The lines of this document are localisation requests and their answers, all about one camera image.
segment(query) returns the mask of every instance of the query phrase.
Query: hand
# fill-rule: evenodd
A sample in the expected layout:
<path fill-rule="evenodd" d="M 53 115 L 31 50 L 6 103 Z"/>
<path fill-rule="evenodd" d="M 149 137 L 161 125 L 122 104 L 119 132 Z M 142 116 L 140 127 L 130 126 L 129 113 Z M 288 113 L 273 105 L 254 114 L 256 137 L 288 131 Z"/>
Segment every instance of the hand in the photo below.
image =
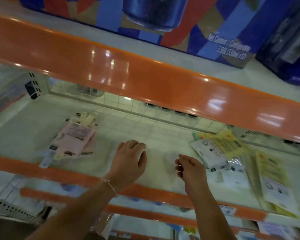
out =
<path fill-rule="evenodd" d="M 175 167 L 178 171 L 177 175 L 184 181 L 185 192 L 195 204 L 209 190 L 206 169 L 197 159 L 182 154 L 175 163 L 177 164 Z"/>
<path fill-rule="evenodd" d="M 104 179 L 110 180 L 117 193 L 132 184 L 144 173 L 147 164 L 146 147 L 144 143 L 139 143 L 136 140 L 119 144 L 112 160 L 111 169 L 104 176 Z"/>

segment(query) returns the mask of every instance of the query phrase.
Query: left hand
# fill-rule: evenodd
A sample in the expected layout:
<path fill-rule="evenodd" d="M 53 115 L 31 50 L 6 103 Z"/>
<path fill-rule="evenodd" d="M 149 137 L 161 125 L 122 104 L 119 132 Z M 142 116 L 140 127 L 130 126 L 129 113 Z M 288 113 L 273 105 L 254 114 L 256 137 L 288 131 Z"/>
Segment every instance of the left hand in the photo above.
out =
<path fill-rule="evenodd" d="M 146 145 L 136 140 L 121 142 L 112 160 L 110 171 L 104 176 L 118 193 L 144 173 L 147 164 Z"/>

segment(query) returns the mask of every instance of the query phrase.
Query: forearm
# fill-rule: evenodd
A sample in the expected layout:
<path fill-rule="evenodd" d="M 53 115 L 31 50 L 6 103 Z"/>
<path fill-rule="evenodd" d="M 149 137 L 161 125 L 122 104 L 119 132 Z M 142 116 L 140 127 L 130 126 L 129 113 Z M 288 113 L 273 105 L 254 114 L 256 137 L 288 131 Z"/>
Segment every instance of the forearm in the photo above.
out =
<path fill-rule="evenodd" d="M 207 188 L 193 200 L 201 239 L 236 240 L 212 193 Z"/>
<path fill-rule="evenodd" d="M 49 218 L 27 240 L 81 240 L 115 196 L 112 188 L 100 181 L 74 202 Z"/>

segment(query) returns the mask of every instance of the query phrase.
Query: skin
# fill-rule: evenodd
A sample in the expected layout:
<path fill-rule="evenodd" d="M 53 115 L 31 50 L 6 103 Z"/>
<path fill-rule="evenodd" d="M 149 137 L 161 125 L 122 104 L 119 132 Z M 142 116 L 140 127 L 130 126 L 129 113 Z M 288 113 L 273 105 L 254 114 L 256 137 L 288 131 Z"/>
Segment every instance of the skin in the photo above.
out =
<path fill-rule="evenodd" d="M 144 143 L 135 140 L 120 143 L 111 169 L 103 177 L 110 181 L 116 192 L 135 182 L 144 173 L 147 164 L 145 149 Z M 179 155 L 176 170 L 177 175 L 183 179 L 185 191 L 195 207 L 200 237 L 236 239 L 209 190 L 204 166 L 192 157 Z M 114 196 L 112 188 L 99 181 L 49 218 L 26 240 L 81 240 Z"/>

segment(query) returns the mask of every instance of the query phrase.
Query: bracelet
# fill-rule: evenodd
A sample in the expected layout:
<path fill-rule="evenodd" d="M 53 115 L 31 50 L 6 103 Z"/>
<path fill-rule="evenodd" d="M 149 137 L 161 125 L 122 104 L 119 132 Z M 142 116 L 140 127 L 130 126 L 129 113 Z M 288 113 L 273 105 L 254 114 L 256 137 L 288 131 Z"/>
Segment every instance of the bracelet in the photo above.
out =
<path fill-rule="evenodd" d="M 117 192 L 115 191 L 115 189 L 112 187 L 112 185 L 110 184 L 110 180 L 108 180 L 108 179 L 104 179 L 104 178 L 100 178 L 103 182 L 105 182 L 107 185 L 109 185 L 110 187 L 111 187 L 111 189 L 113 190 L 113 192 L 114 192 L 114 197 L 116 198 L 116 197 L 118 197 L 118 195 L 117 195 Z"/>

